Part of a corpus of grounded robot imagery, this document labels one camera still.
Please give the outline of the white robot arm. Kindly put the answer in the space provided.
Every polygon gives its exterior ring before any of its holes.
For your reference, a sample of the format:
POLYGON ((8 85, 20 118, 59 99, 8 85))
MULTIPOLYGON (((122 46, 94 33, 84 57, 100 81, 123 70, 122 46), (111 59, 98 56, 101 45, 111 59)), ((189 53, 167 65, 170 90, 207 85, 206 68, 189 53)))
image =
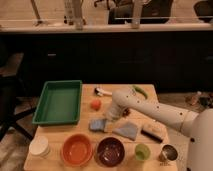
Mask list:
POLYGON ((136 110, 190 138, 187 171, 213 171, 213 109, 196 113, 187 109, 141 100, 131 88, 112 92, 105 112, 109 121, 119 120, 125 109, 136 110))

